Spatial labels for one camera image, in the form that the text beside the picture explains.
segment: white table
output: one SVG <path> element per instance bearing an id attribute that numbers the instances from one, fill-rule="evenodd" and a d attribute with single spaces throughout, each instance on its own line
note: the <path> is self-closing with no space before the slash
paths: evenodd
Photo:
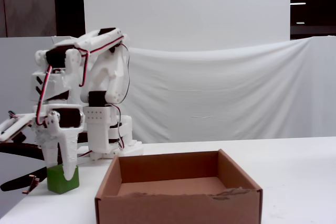
<path id="1" fill-rule="evenodd" d="M 263 223 L 336 223 L 336 137 L 146 144 L 145 155 L 220 148 L 264 189 Z M 42 182 L 0 223 L 96 223 L 94 198 L 110 162 L 80 165 L 80 187 L 63 195 Z"/>

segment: ceiling light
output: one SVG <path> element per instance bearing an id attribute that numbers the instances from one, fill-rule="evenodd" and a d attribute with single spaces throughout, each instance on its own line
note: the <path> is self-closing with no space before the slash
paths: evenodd
<path id="1" fill-rule="evenodd" d="M 306 3 L 290 3 L 290 5 L 305 5 Z"/>

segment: open cardboard box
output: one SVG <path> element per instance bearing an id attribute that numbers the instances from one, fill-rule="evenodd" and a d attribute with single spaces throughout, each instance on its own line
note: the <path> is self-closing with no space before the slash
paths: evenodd
<path id="1" fill-rule="evenodd" d="M 116 157 L 97 223 L 261 223 L 263 191 L 223 150 Z"/>

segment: green block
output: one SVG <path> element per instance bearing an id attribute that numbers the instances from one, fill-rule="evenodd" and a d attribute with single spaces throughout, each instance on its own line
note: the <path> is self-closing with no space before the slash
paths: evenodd
<path id="1" fill-rule="evenodd" d="M 47 184 L 50 191 L 63 194 L 79 187 L 78 166 L 71 180 L 67 181 L 63 174 L 62 164 L 47 169 Z"/>

